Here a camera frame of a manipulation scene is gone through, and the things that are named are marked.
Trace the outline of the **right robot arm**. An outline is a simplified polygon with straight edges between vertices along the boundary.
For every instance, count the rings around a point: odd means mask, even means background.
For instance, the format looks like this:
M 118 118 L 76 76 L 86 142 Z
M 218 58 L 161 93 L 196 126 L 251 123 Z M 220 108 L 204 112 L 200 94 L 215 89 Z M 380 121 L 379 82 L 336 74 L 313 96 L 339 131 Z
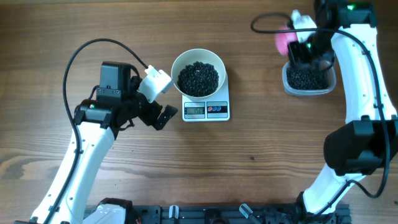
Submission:
M 298 197 L 301 220 L 324 220 L 354 185 L 375 170 L 389 172 L 397 154 L 397 111 L 387 93 L 377 52 L 377 19 L 369 2 L 315 1 L 315 17 L 293 11 L 287 32 L 290 63 L 337 59 L 346 99 L 345 124 L 323 145 L 325 165 Z

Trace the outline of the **pink scoop blue handle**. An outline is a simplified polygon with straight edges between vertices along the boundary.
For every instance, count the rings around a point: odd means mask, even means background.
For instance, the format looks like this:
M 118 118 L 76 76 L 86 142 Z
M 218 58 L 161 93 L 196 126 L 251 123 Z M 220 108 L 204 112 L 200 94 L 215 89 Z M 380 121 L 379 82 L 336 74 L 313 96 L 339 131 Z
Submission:
M 275 34 L 275 46 L 282 56 L 288 56 L 288 46 L 291 42 L 298 41 L 297 35 L 287 26 L 280 27 L 278 31 Z

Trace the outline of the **pile of black beans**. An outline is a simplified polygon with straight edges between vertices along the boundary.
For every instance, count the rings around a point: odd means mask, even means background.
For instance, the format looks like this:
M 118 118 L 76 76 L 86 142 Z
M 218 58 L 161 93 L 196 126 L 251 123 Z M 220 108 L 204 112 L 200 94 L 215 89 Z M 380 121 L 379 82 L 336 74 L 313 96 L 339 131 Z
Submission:
M 219 74 L 212 64 L 196 61 L 180 71 L 177 86 L 189 96 L 203 97 L 217 90 L 219 79 Z

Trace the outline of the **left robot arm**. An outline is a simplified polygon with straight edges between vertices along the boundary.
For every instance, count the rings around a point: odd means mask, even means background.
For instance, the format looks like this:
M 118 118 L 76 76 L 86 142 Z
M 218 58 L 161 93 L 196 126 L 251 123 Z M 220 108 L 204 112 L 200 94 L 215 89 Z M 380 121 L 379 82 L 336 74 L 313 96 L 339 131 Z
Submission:
M 168 74 L 151 65 L 144 78 L 132 72 L 137 68 L 128 63 L 102 63 L 99 85 L 75 108 L 68 150 L 29 223 L 140 222 L 132 202 L 117 198 L 105 198 L 92 214 L 85 213 L 95 177 L 118 133 L 133 127 L 134 118 L 161 130 L 178 111 L 155 101 L 170 87 Z

